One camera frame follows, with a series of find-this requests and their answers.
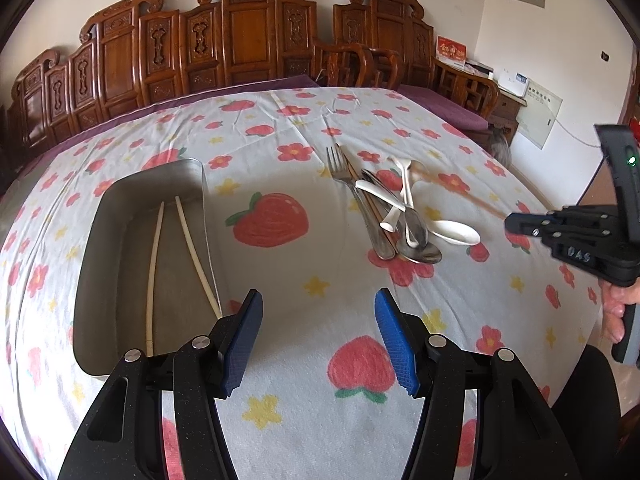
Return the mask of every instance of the fork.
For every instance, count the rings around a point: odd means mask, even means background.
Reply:
[[[391,242],[386,239],[386,236],[378,225],[378,220],[365,204],[358,190],[356,190],[356,179],[349,172],[347,163],[343,159],[343,155],[340,150],[327,148],[326,160],[328,162],[329,172],[331,173],[332,178],[338,182],[346,184],[349,189],[351,189],[351,192],[358,203],[358,207],[360,208],[360,212],[362,213],[362,217],[364,218],[364,223],[367,227],[367,233],[369,233],[373,250],[376,251],[376,254],[382,260],[393,259],[393,257],[396,256],[396,249],[393,247]]]

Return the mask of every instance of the purple cushion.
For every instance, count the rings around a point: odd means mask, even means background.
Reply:
[[[400,85],[398,92],[459,130],[475,132],[489,127],[486,119],[428,88]]]

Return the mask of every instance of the chopstick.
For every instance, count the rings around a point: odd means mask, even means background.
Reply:
[[[156,281],[156,261],[158,260],[158,244],[160,243],[160,231],[162,218],[164,217],[164,202],[160,204],[158,220],[156,220],[156,232],[154,244],[151,247],[151,261],[149,262],[149,278],[146,282],[146,356],[154,354],[154,283]]]
[[[349,173],[351,173],[351,176],[355,180],[359,180],[361,177],[358,175],[358,172],[353,167],[353,164],[351,164],[351,161],[349,160],[349,157],[347,156],[347,154],[344,153],[344,149],[342,148],[342,146],[340,146],[340,144],[336,144],[336,146],[338,147],[338,149],[342,153],[342,156],[344,157],[344,160],[347,163],[347,168],[349,169]],[[376,221],[378,222],[378,224],[380,224],[380,222],[383,221],[383,216],[380,214],[380,210],[378,209],[378,206],[376,206],[376,203],[373,202],[373,199],[372,199],[372,197],[371,197],[371,195],[369,193],[363,193],[362,195],[364,196],[364,200],[366,200],[367,205],[369,205],[369,208],[373,211],[373,215],[376,217]],[[388,231],[385,231],[382,227],[380,229],[385,234],[386,239],[389,240],[389,243],[394,248],[396,248],[397,240],[395,238],[393,238],[392,234],[390,232],[388,232]]]
[[[184,210],[182,209],[182,203],[180,202],[179,196],[175,197],[175,205],[178,208],[178,216],[180,217],[180,224],[182,225],[182,232],[184,234],[184,239],[187,242],[187,247],[189,248],[191,261],[193,261],[193,266],[196,268],[196,272],[198,273],[200,283],[202,284],[204,293],[207,295],[207,299],[209,300],[209,304],[213,309],[213,313],[216,315],[218,319],[220,319],[222,317],[222,311],[220,310],[220,306],[216,301],[216,298],[213,295],[213,292],[211,291],[211,287],[209,286],[209,282],[207,281],[206,276],[204,275],[204,270],[202,270],[202,265],[200,264],[200,259],[198,258],[198,254],[196,253],[196,248],[193,246],[193,240],[191,239],[191,234],[189,232],[189,227],[187,225],[187,219],[184,216]]]
[[[475,197],[475,196],[473,196],[473,195],[471,195],[471,194],[469,194],[467,192],[463,192],[463,191],[460,191],[459,189],[455,189],[453,187],[447,186],[443,181],[441,181],[439,178],[435,177],[434,175],[432,175],[428,171],[419,170],[417,168],[411,168],[411,172],[419,174],[422,177],[422,179],[427,181],[427,182],[432,182],[434,184],[437,184],[438,186],[442,186],[444,189],[447,189],[450,192],[453,192],[453,193],[456,193],[456,194],[458,194],[460,196],[463,196],[464,198],[466,198],[467,200],[469,200],[473,204],[475,204],[478,207],[484,209],[488,213],[491,213],[493,216],[495,216],[496,218],[499,218],[500,220],[504,220],[505,218],[507,218],[507,215],[505,215],[500,210],[497,210],[495,207],[491,206],[490,204],[488,204],[484,200],[482,200],[480,198],[477,198],[477,197]]]

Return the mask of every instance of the metal bolt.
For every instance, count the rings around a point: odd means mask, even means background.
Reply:
[[[194,348],[206,348],[211,343],[211,340],[205,335],[199,335],[193,341],[191,341],[191,346]]]
[[[133,350],[129,350],[126,354],[124,354],[124,360],[127,363],[132,363],[133,361],[137,361],[138,359],[140,359],[141,355],[142,354],[140,353],[140,350],[134,348]]]
[[[436,348],[442,348],[444,345],[447,344],[447,340],[444,339],[443,336],[441,336],[440,334],[435,334],[429,338],[429,344]]]
[[[513,352],[508,348],[500,348],[498,350],[498,357],[503,361],[510,362],[513,361],[515,355],[513,355]]]

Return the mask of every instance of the tablecloth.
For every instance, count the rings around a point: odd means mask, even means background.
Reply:
[[[482,243],[436,241],[443,259],[434,266],[378,259],[350,192],[328,172],[325,148],[334,142],[395,189],[387,156],[419,160],[437,180],[415,184],[418,211],[470,224]],[[392,91],[209,98],[60,153],[5,241],[0,416],[44,478],[56,477],[103,384],[79,368],[72,349],[78,275],[100,197],[117,179],[185,156],[207,168],[223,262],[214,273],[231,300],[223,308],[232,313],[249,288],[264,297],[242,385],[218,402],[240,479],[400,477],[422,401],[398,385],[381,345],[373,299],[383,286],[401,310],[463,349],[513,349],[545,398],[558,397],[596,317],[596,281],[552,260],[537,240],[505,234],[500,219],[465,197],[505,214],[543,211],[505,168]],[[164,397],[168,462],[180,478],[172,400]],[[474,406],[471,393],[459,478],[468,476]]]

